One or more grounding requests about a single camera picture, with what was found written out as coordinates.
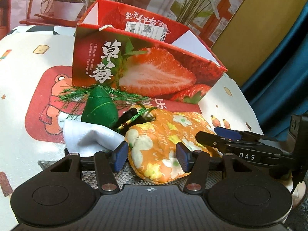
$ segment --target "bookshelf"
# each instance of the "bookshelf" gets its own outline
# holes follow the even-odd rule
[[[10,30],[9,0],[0,0],[0,39]]]

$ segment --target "teal curtain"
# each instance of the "teal curtain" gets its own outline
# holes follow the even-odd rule
[[[285,38],[241,90],[264,134],[285,140],[291,115],[308,110],[308,2]]]

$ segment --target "red cardboard box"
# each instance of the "red cardboard box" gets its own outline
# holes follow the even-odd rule
[[[187,26],[144,9],[97,0],[77,24],[74,86],[196,104],[226,71]]]

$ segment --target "round black disc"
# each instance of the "round black disc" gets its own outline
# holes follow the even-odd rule
[[[229,223],[264,227],[286,218],[292,196],[285,186],[270,177],[241,172],[216,183],[207,194],[207,202]]]
[[[46,227],[79,219],[95,200],[94,190],[87,183],[55,173],[19,186],[11,197],[11,207],[19,222]]]

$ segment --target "orange floral fabric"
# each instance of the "orange floral fabric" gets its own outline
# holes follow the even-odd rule
[[[144,117],[152,121],[130,127],[125,136],[130,146],[128,160],[142,179],[162,184],[188,175],[175,155],[178,142],[183,142],[191,151],[202,150],[213,157],[220,156],[217,149],[204,147],[195,139],[199,131],[215,134],[201,114],[155,109]]]

